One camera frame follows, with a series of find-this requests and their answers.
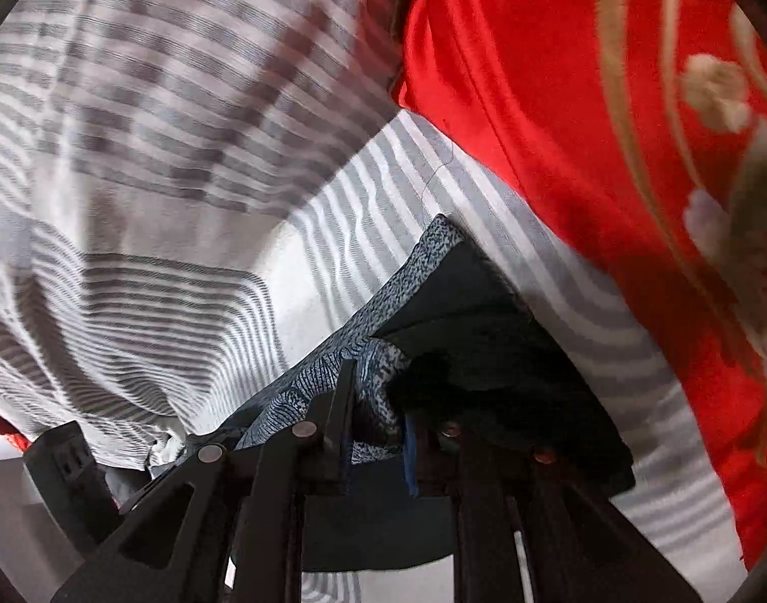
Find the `black shorts with patterned waistband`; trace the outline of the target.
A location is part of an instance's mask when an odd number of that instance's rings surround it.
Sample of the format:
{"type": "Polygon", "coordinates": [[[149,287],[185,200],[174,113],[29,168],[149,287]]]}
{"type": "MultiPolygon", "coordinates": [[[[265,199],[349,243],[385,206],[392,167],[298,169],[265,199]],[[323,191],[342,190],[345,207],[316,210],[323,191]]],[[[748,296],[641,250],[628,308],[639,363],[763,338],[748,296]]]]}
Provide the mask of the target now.
{"type": "Polygon", "coordinates": [[[343,328],[214,433],[190,440],[173,467],[209,444],[261,447],[303,421],[347,361],[356,365],[349,463],[340,491],[306,499],[302,576],[453,562],[449,500],[408,487],[407,419],[490,437],[506,460],[551,449],[613,505],[633,486],[632,453],[613,419],[520,297],[445,218],[431,222],[407,263],[343,328]]]}

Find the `red embroidered satin pillow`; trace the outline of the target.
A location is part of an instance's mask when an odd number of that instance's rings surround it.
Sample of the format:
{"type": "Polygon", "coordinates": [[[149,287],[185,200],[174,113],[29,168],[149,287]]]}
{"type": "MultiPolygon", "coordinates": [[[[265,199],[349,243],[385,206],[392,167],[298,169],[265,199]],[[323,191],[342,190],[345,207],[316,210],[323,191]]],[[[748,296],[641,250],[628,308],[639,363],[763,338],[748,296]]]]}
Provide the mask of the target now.
{"type": "Polygon", "coordinates": [[[684,387],[754,565],[767,47],[748,1],[412,0],[395,98],[613,279],[684,387]]]}

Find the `grey striped white blanket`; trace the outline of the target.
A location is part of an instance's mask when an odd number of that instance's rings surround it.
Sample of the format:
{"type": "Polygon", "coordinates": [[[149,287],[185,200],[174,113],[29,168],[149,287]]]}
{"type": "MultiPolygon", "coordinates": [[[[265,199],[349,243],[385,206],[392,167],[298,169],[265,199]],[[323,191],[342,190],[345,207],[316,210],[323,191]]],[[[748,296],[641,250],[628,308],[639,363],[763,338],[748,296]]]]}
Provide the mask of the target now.
{"type": "Polygon", "coordinates": [[[393,115],[396,0],[18,0],[0,417],[138,468],[288,366],[261,264],[393,115]]]}

